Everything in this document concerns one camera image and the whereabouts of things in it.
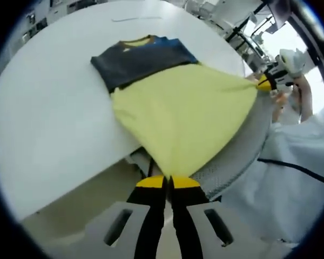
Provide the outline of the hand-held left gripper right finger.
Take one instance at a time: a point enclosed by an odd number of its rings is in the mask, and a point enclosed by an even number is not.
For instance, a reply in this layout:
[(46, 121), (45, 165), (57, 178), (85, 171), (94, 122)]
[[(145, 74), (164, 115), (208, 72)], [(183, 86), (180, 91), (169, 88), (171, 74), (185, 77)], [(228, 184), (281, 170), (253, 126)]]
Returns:
[(220, 215), (220, 203), (209, 201), (200, 184), (184, 176), (170, 177), (169, 199), (182, 258), (226, 258), (223, 250), (234, 236)]

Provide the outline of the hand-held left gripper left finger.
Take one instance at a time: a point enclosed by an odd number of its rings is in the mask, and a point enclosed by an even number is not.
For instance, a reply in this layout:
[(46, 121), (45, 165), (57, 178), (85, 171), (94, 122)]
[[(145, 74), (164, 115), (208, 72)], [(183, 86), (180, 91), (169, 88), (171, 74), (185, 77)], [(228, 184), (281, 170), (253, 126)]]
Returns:
[(92, 219), (78, 241), (50, 249), (50, 258), (155, 258), (164, 226), (167, 179), (139, 181), (125, 202)]

